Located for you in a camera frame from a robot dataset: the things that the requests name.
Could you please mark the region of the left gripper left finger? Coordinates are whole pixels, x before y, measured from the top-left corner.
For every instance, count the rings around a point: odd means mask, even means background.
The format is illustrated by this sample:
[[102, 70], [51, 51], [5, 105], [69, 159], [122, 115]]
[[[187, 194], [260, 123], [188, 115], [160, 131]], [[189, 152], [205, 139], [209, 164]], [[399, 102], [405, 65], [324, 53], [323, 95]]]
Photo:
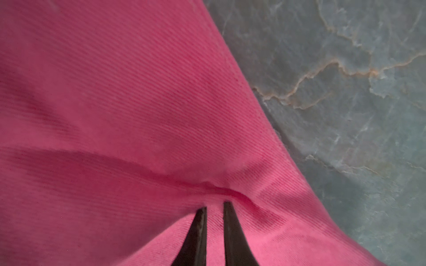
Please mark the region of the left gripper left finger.
[[207, 208], [198, 209], [171, 266], [206, 266]]

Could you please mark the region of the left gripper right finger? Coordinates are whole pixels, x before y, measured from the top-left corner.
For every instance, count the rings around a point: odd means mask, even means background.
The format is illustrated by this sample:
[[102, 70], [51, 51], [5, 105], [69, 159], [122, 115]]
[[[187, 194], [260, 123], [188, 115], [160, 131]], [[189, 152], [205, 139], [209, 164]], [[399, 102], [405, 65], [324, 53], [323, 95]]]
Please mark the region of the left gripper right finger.
[[259, 266], [232, 202], [224, 202], [224, 246], [226, 266]]

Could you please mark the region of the pink long pants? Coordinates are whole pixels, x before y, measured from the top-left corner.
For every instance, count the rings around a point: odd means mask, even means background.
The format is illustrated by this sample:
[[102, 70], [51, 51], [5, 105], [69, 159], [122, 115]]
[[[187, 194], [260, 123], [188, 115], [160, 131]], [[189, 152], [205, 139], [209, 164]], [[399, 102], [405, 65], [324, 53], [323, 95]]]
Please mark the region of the pink long pants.
[[1, 264], [168, 266], [223, 202], [262, 266], [378, 266], [333, 222], [202, 1], [1, 2]]

